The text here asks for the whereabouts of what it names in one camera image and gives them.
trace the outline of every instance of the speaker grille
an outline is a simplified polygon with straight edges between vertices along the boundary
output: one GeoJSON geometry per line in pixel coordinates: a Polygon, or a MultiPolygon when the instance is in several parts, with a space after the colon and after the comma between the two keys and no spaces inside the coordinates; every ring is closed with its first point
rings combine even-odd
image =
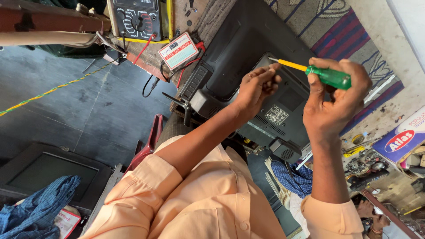
{"type": "Polygon", "coordinates": [[[283,130],[281,130],[281,129],[279,129],[278,127],[276,127],[276,126],[275,126],[273,123],[271,123],[270,121],[268,121],[268,120],[266,120],[266,119],[262,118],[262,117],[261,117],[261,116],[259,116],[259,115],[256,115],[256,116],[255,116],[255,118],[256,118],[258,121],[260,121],[261,123],[263,123],[263,124],[266,126],[266,128],[274,130],[276,133],[280,134],[282,137],[283,137],[283,136],[285,136],[285,134],[286,134],[286,133],[285,133],[283,130]]]}
{"type": "Polygon", "coordinates": [[[209,113],[208,113],[208,117],[210,117],[210,119],[219,111],[221,110],[220,107],[214,106],[214,108],[210,109],[209,113]]]}
{"type": "Polygon", "coordinates": [[[280,158],[283,160],[288,160],[290,158],[292,158],[292,156],[294,156],[294,151],[290,150],[290,149],[286,149],[285,151],[283,151],[280,154],[280,158]]]}

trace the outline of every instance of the cardboard box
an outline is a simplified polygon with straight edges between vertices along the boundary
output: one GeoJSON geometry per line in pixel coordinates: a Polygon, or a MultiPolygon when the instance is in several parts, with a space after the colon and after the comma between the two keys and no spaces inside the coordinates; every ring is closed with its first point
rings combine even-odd
{"type": "Polygon", "coordinates": [[[405,160],[425,141],[425,106],[372,145],[393,167],[404,173],[405,160]]]}

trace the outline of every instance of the television screen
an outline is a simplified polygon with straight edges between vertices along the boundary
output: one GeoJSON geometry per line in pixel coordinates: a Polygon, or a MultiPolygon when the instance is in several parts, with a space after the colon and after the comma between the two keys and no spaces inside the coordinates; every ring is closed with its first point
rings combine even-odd
{"type": "Polygon", "coordinates": [[[80,202],[97,172],[97,169],[43,153],[9,181],[8,185],[36,192],[62,176],[78,175],[81,182],[72,200],[80,202]]]}

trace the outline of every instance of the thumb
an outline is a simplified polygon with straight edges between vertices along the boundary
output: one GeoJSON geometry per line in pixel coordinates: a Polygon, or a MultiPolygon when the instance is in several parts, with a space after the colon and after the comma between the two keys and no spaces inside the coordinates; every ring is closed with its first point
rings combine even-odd
{"type": "Polygon", "coordinates": [[[310,73],[307,77],[310,84],[310,96],[307,100],[307,104],[321,105],[323,103],[323,98],[325,97],[325,87],[320,81],[318,75],[310,73]]]}

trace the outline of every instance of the label sticker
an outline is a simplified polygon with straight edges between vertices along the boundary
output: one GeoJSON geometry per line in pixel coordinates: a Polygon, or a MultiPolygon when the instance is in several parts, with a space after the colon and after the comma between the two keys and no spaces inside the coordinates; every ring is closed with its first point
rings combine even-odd
{"type": "Polygon", "coordinates": [[[267,112],[265,117],[272,121],[277,125],[281,125],[281,123],[288,118],[289,114],[286,113],[283,109],[273,105],[272,108],[267,112]]]}
{"type": "Polygon", "coordinates": [[[173,70],[198,53],[198,49],[187,32],[158,51],[167,66],[173,70]]]}

